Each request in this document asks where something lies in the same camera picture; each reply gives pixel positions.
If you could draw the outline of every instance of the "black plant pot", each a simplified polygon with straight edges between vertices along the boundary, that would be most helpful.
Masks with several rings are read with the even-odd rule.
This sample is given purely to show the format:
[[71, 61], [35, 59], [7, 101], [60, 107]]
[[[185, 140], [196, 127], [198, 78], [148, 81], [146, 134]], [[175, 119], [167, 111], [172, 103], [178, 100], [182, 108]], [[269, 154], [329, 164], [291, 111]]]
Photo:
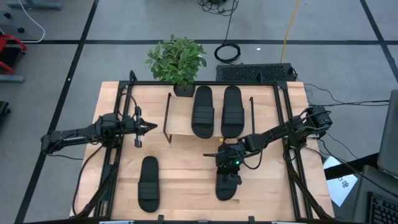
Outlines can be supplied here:
[[174, 84], [173, 87], [176, 96], [192, 97], [195, 93], [195, 84], [187, 83], [186, 85]]

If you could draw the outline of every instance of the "red equipment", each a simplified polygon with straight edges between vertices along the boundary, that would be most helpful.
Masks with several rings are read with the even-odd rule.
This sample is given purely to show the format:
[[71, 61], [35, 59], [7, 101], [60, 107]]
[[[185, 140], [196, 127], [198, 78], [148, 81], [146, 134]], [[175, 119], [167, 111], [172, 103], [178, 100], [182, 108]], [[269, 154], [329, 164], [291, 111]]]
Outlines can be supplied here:
[[[7, 40], [12, 39], [19, 47], [8, 47]], [[25, 54], [27, 47], [19, 39], [12, 35], [3, 34], [0, 35], [0, 82], [20, 82], [24, 81], [24, 78], [19, 75], [14, 75], [14, 65], [17, 62], [20, 54]]]

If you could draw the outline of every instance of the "black floor stripe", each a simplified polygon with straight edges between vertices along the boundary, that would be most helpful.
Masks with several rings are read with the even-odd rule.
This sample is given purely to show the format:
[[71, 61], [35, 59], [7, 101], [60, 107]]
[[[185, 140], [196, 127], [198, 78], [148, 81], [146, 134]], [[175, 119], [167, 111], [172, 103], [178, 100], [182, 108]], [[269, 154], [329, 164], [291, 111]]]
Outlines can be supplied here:
[[383, 36], [381, 35], [381, 32], [380, 32], [380, 30], [379, 30], [379, 28], [378, 28], [378, 26], [377, 26], [377, 24], [376, 24], [376, 21], [375, 21], [374, 18], [373, 18], [373, 15], [372, 15], [372, 13], [371, 13], [371, 11], [370, 11], [370, 9], [369, 9], [368, 4], [366, 3], [365, 0], [361, 0], [361, 4], [362, 4], [362, 7], [363, 7], [363, 9], [364, 9], [364, 11], [365, 11], [366, 16], [367, 16], [368, 19], [369, 19], [369, 22], [370, 22], [370, 24], [371, 24], [371, 26], [372, 26], [372, 29], [373, 29], [373, 31], [374, 31], [374, 33], [375, 33], [375, 35], [376, 35], [378, 41], [380, 41], [380, 43], [381, 43], [381, 44], [380, 44], [381, 49], [382, 49], [383, 52], [384, 52], [384, 56], [386, 56], [386, 59], [387, 59], [387, 61], [388, 61], [388, 64], [390, 65], [391, 71], [392, 71], [392, 73], [394, 74], [394, 76], [396, 77], [396, 80], [398, 81], [398, 68], [397, 68], [397, 64], [396, 64], [394, 58], [392, 57], [391, 52], [390, 52], [390, 50], [388, 49], [388, 46], [387, 46], [386, 42], [384, 41]]
[[[59, 121], [59, 118], [60, 118], [60, 115], [61, 115], [61, 111], [62, 111], [62, 108], [63, 108], [63, 104], [65, 103], [65, 100], [67, 98], [68, 90], [69, 90], [70, 84], [72, 82], [73, 75], [75, 74], [76, 66], [77, 66], [77, 64], [79, 62], [81, 51], [83, 50], [84, 41], [87, 38], [91, 22], [93, 21], [93, 18], [94, 18], [94, 14], [95, 14], [95, 11], [96, 11], [96, 8], [97, 8], [97, 5], [98, 5], [98, 1], [99, 0], [94, 0], [93, 5], [91, 7], [90, 13], [89, 13], [87, 21], [86, 21], [85, 28], [83, 30], [83, 33], [82, 33], [81, 37], [80, 37], [79, 45], [78, 45], [78, 47], [76, 49], [75, 56], [74, 56], [74, 58], [72, 60], [72, 64], [70, 65], [68, 75], [67, 75], [67, 77], [65, 79], [65, 84], [63, 85], [63, 88], [62, 88], [62, 91], [61, 91], [61, 94], [60, 94], [60, 98], [59, 98], [58, 103], [57, 103], [57, 107], [55, 108], [55, 112], [54, 112], [53, 117], [51, 119], [51, 123], [50, 123], [50, 127], [49, 127], [49, 130], [48, 130], [48, 133], [51, 133], [57, 127], [57, 124], [58, 124], [58, 121]], [[32, 174], [32, 176], [30, 178], [29, 184], [27, 186], [24, 198], [22, 199], [21, 206], [19, 207], [15, 223], [23, 223], [24, 222], [26, 213], [27, 213], [28, 208], [29, 208], [30, 201], [32, 200], [33, 193], [35, 191], [37, 182], [38, 182], [39, 177], [40, 177], [40, 173], [41, 173], [41, 171], [43, 169], [45, 158], [46, 158], [46, 155], [44, 155], [42, 153], [39, 154], [39, 158], [37, 159], [37, 162], [36, 162], [36, 165], [34, 167], [33, 174]]]
[[[109, 45], [150, 45], [162, 40], [86, 40], [85, 44], [109, 44]], [[224, 40], [195, 40], [198, 44], [222, 44]], [[79, 44], [80, 40], [43, 40], [40, 43], [31, 44]], [[227, 43], [235, 44], [283, 44], [283, 40], [227, 40]], [[289, 45], [398, 45], [398, 40], [288, 40]]]

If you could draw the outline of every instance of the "yellow cable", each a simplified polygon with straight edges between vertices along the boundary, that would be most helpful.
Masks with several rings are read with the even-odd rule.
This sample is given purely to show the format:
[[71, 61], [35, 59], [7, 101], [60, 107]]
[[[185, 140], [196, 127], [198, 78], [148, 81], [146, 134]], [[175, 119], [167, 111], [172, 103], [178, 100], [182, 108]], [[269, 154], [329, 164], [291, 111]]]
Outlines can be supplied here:
[[280, 62], [281, 63], [284, 60], [286, 39], [287, 39], [287, 36], [289, 35], [290, 28], [292, 27], [292, 24], [293, 24], [293, 21], [294, 21], [294, 17], [296, 16], [297, 9], [299, 8], [299, 4], [300, 4], [300, 0], [297, 0], [296, 7], [294, 8], [294, 11], [293, 11], [293, 14], [292, 14], [292, 18], [290, 19], [289, 27], [287, 28], [287, 31], [286, 31], [284, 44], [282, 46], [282, 55], [280, 56]]

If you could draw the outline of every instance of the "wooden tabletop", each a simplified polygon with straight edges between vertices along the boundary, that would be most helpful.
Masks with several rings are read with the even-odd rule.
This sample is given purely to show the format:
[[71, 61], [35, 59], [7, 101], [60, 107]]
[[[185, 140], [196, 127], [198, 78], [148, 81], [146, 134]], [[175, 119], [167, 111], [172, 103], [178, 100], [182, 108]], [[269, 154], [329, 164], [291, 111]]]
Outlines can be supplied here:
[[[117, 87], [118, 82], [103, 82], [93, 121], [101, 114], [113, 112]], [[257, 133], [279, 125], [275, 96], [271, 86], [238, 87], [241, 89], [242, 99], [246, 105], [245, 126], [247, 127], [245, 130], [251, 132], [250, 97], [253, 97], [254, 100]], [[299, 114], [308, 106], [303, 83], [288, 83], [288, 87], [293, 114]], [[211, 86], [211, 88], [213, 102], [222, 99], [226, 86]], [[238, 186], [238, 190], [231, 200], [219, 201], [215, 195], [215, 159], [203, 157], [202, 154], [215, 153], [221, 144], [220, 139], [173, 135], [172, 143], [169, 144], [162, 133], [169, 92], [173, 94], [172, 99], [177, 98], [174, 96], [172, 86], [133, 86], [132, 95], [142, 109], [142, 117], [148, 122], [158, 124], [158, 127], [142, 138], [142, 148], [140, 149], [134, 147], [135, 135], [124, 137], [112, 219], [156, 220], [158, 215], [164, 215], [165, 220], [246, 221], [248, 216], [255, 216], [256, 221], [294, 220], [288, 175], [282, 158], [282, 141], [278, 140], [267, 146], [262, 157], [262, 164], [257, 170], [249, 170], [241, 166], [239, 174], [243, 181], [242, 185]], [[281, 91], [280, 99], [286, 120], [287, 115]], [[217, 105], [214, 103], [215, 110], [219, 109]], [[170, 109], [176, 110], [176, 107], [176, 101], [171, 101]], [[192, 111], [190, 104], [180, 107]], [[129, 111], [130, 114], [133, 114], [134, 104], [131, 103]], [[186, 122], [190, 124], [190, 120], [180, 121], [182, 125], [186, 125]], [[169, 124], [174, 124], [174, 122], [168, 121], [168, 131], [171, 130]], [[317, 142], [312, 139], [308, 139], [308, 147], [318, 150]], [[95, 149], [96, 146], [88, 145], [85, 159]], [[76, 198], [78, 211], [83, 209], [98, 188], [104, 153], [104, 149], [97, 153], [87, 163], [83, 171]], [[144, 212], [140, 209], [137, 201], [137, 183], [141, 173], [141, 163], [146, 156], [155, 156], [159, 161], [160, 206], [155, 213]], [[247, 159], [246, 162], [254, 166], [258, 163], [258, 159], [258, 156], [254, 156]], [[333, 216], [320, 156], [316, 152], [303, 149], [302, 160], [308, 189], [325, 211]], [[302, 194], [298, 188], [297, 192], [301, 215], [305, 217]]]

